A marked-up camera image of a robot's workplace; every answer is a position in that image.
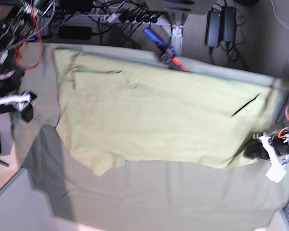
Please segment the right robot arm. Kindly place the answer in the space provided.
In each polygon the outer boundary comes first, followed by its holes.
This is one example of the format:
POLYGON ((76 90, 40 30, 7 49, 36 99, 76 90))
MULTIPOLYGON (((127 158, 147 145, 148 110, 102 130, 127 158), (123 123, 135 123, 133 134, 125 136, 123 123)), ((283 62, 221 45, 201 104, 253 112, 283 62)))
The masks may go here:
POLYGON ((20 90, 25 68, 20 65, 20 49, 38 30, 42 11, 32 0, 22 0, 0 23, 0 114, 19 112, 21 119, 33 118, 36 94, 20 90))

